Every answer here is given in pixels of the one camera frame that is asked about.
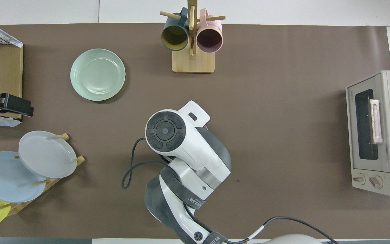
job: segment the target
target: wooden base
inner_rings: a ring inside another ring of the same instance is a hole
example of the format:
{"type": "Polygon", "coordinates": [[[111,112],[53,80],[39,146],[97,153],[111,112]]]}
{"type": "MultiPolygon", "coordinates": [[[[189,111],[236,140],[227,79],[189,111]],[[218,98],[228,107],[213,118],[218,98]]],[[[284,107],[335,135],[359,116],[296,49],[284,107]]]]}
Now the wooden base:
{"type": "Polygon", "coordinates": [[[175,73],[213,73],[215,71],[215,54],[208,54],[199,49],[190,55],[188,44],[181,51],[172,52],[172,71],[175,73]]]}
{"type": "MultiPolygon", "coordinates": [[[[82,164],[85,161],[83,156],[80,156],[80,157],[82,157],[83,160],[82,161],[78,161],[78,164],[76,165],[76,167],[78,167],[80,164],[82,164]]],[[[59,180],[60,179],[49,179],[49,181],[46,182],[46,186],[45,186],[45,189],[43,190],[43,192],[47,191],[50,187],[52,187],[59,180]]],[[[15,215],[16,213],[19,213],[19,211],[21,211],[24,207],[26,207],[32,201],[34,201],[34,200],[23,202],[23,203],[19,203],[19,204],[12,204],[11,210],[8,213],[7,216],[11,216],[11,215],[15,215]]]]}

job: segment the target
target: mint green plate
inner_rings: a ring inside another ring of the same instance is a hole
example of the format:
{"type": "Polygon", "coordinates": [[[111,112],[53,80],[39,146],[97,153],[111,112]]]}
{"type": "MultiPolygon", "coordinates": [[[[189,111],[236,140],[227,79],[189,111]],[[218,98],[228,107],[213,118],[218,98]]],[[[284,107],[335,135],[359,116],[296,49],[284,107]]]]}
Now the mint green plate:
{"type": "Polygon", "coordinates": [[[117,94],[126,78],[121,59],[106,49],[91,49],[79,55],[70,71],[71,85],[83,98],[103,101],[117,94]]]}

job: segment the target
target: black clamp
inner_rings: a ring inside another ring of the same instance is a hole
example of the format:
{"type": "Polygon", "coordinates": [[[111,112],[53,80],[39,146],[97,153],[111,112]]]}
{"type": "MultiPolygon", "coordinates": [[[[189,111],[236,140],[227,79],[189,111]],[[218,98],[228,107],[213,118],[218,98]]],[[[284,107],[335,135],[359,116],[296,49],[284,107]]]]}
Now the black clamp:
{"type": "Polygon", "coordinates": [[[218,232],[213,231],[210,233],[209,236],[202,242],[202,244],[222,244],[225,242],[227,239],[221,235],[218,232]]]}
{"type": "Polygon", "coordinates": [[[34,113],[34,108],[31,107],[31,102],[26,99],[7,93],[1,93],[0,113],[17,113],[31,117],[34,113]]]}
{"type": "Polygon", "coordinates": [[[164,168],[160,175],[164,182],[167,184],[169,189],[183,202],[194,209],[199,209],[203,204],[204,200],[200,199],[192,191],[184,187],[178,179],[173,175],[170,169],[164,168]]]}

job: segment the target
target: oven door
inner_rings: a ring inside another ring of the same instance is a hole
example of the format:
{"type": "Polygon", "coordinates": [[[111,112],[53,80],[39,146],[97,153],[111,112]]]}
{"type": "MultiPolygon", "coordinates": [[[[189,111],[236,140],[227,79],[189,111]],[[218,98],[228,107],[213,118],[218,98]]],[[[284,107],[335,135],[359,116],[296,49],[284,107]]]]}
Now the oven door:
{"type": "Polygon", "coordinates": [[[382,76],[377,74],[348,88],[352,166],[389,172],[382,76]]]}

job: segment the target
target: brown tabletop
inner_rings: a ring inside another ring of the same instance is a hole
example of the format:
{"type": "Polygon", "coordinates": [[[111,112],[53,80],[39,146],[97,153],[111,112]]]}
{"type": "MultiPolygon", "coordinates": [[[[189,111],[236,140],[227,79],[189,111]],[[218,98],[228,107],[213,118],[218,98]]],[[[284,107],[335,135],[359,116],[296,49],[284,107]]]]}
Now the brown tabletop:
{"type": "MultiPolygon", "coordinates": [[[[0,237],[175,238],[144,206],[161,169],[137,168],[121,189],[134,142],[148,118],[189,100],[232,157],[232,173],[196,216],[228,238],[245,238],[268,218],[309,222],[333,238],[390,238],[390,196],[351,187],[345,87],[390,69],[385,27],[224,25],[213,74],[175,74],[159,39],[163,24],[1,26],[23,41],[23,97],[34,116],[0,127],[0,151],[17,151],[29,131],[68,133],[87,161],[20,213],[0,237]],[[76,57],[92,48],[124,62],[122,90],[103,102],[71,86],[76,57]]],[[[141,142],[136,162],[159,160],[141,142]]],[[[304,233],[280,220],[257,236],[304,233]]]]}

